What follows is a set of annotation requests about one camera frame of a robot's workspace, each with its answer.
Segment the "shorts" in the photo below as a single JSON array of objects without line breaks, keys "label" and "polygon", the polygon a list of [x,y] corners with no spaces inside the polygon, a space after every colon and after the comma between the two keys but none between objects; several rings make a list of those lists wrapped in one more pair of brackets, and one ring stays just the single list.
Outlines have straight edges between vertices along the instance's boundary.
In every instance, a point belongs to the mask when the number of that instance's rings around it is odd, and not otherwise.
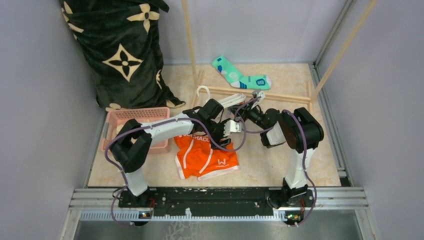
[{"label": "shorts", "polygon": [[[180,149],[175,156],[175,163],[181,179],[195,176],[202,181],[240,169],[237,154],[212,149],[207,136],[182,135],[174,139]],[[232,150],[233,144],[230,143],[226,148]]]}]

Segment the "mint green sock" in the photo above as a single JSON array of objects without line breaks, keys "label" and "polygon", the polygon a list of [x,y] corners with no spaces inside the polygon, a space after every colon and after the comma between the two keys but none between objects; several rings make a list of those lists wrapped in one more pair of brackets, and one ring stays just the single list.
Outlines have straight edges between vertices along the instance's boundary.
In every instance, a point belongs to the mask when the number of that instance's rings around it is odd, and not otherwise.
[{"label": "mint green sock", "polygon": [[234,81],[230,85],[239,89],[262,89],[271,88],[273,81],[267,75],[244,76],[239,81]]},{"label": "mint green sock", "polygon": [[225,80],[232,84],[243,78],[243,74],[237,70],[223,55],[217,57],[212,62],[212,66],[225,78]]},{"label": "mint green sock", "polygon": [[243,76],[223,55],[211,64],[234,88],[268,90],[273,83],[267,75]]}]

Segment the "basket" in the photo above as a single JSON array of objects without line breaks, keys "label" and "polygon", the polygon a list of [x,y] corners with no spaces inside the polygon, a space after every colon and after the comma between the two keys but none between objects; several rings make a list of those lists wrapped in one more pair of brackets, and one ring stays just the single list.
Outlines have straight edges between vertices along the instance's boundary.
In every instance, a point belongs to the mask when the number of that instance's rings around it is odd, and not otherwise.
[{"label": "basket", "polygon": [[[152,107],[139,109],[114,110],[107,114],[106,123],[108,130],[106,136],[102,138],[102,149],[106,150],[108,144],[116,137],[115,130],[119,125],[125,124],[130,119],[135,119],[139,123],[150,123],[170,117],[168,107]],[[150,147],[149,154],[163,154],[169,152],[168,139],[158,142]]]}]

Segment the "white wall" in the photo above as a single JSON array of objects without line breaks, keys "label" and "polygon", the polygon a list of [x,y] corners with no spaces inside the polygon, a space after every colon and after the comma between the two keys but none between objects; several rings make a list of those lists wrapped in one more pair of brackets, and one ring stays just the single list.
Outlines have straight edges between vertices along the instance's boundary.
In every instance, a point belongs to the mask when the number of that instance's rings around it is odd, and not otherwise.
[{"label": "white wall", "polygon": [[0,239],[57,239],[101,110],[57,1],[0,1],[0,30]]},{"label": "white wall", "polygon": [[[181,0],[161,12],[160,44],[165,63],[187,64]],[[235,63],[314,61],[344,0],[188,0],[198,63],[219,55]]]},{"label": "white wall", "polygon": [[[359,0],[322,72],[358,19]],[[381,239],[424,239],[424,1],[380,0],[325,84]]]}]

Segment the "robotic arm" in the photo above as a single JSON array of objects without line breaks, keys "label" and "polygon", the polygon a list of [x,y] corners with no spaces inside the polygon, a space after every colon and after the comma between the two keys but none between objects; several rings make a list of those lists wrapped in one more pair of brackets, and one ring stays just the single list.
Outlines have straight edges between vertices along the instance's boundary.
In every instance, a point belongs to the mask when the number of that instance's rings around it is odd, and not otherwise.
[{"label": "robotic arm", "polygon": [[[263,91],[254,91],[253,97],[263,99],[265,94]],[[242,127],[238,121],[239,118],[242,118],[244,121],[254,122],[264,130],[270,129],[260,134],[261,142],[265,147],[272,148],[287,142],[292,149],[289,171],[283,180],[282,201],[291,204],[305,196],[308,181],[303,168],[303,140],[300,129],[293,118],[287,112],[280,112],[274,108],[267,109],[263,113],[258,102],[253,101],[244,106],[228,107],[233,114],[237,113],[235,120],[225,119],[215,122],[214,119],[224,110],[223,105],[227,107],[226,101],[218,102],[210,99],[202,107],[185,110],[177,116],[165,120],[143,124],[138,123],[135,119],[129,120],[118,135],[140,127],[144,127],[144,129],[121,137],[111,145],[110,150],[122,166],[131,193],[137,197],[148,189],[142,165],[150,146],[176,136],[204,132],[204,128],[206,128],[212,140],[220,147],[225,147],[231,142],[231,139],[228,138],[230,133],[241,132]],[[307,170],[314,150],[324,138],[324,131],[304,107],[294,110],[294,116],[299,121],[307,142],[307,155],[304,161]],[[132,138],[136,139],[135,143],[131,142]]]},{"label": "robotic arm", "polygon": [[122,166],[128,189],[134,196],[141,195],[148,189],[142,171],[150,146],[161,141],[180,136],[208,131],[214,142],[220,147],[231,143],[227,138],[230,133],[241,132],[239,123],[225,119],[215,122],[214,119],[224,110],[224,107],[215,99],[210,99],[203,107],[188,109],[182,113],[160,121],[150,123],[138,123],[131,119],[125,123],[118,135],[131,130],[137,130],[131,134],[119,138],[110,150],[114,158]]}]

